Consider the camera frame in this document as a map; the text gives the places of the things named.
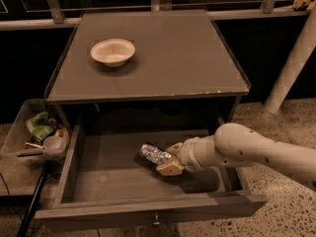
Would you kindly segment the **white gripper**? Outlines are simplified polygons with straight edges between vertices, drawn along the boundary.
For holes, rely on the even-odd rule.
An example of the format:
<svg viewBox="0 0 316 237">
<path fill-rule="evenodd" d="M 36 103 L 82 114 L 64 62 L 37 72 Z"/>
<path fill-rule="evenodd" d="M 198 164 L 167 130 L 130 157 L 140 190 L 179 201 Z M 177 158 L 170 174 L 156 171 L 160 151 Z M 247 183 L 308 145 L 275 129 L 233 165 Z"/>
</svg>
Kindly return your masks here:
<svg viewBox="0 0 316 237">
<path fill-rule="evenodd" d="M 156 170 L 162 176 L 179 176 L 183 174 L 184 168 L 189 172 L 196 172 L 199 169 L 199 163 L 195 156 L 195 144 L 198 141 L 196 137 L 187 139 L 184 143 L 178 142 L 168 147 L 166 151 L 178 159 L 170 159 L 156 167 Z"/>
</svg>

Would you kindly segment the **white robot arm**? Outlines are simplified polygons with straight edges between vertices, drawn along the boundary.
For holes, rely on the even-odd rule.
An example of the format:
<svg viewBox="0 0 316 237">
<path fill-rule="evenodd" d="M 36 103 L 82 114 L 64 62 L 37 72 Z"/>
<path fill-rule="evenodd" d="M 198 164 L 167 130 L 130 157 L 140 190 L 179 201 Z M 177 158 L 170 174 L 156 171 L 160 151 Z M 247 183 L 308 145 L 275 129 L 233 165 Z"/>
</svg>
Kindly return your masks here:
<svg viewBox="0 0 316 237">
<path fill-rule="evenodd" d="M 171 158 L 156 167 L 162 176 L 178 176 L 208 167 L 265 165 L 316 191 L 316 150 L 272 140 L 238 123 L 220 126 L 214 135 L 194 137 L 167 149 Z"/>
</svg>

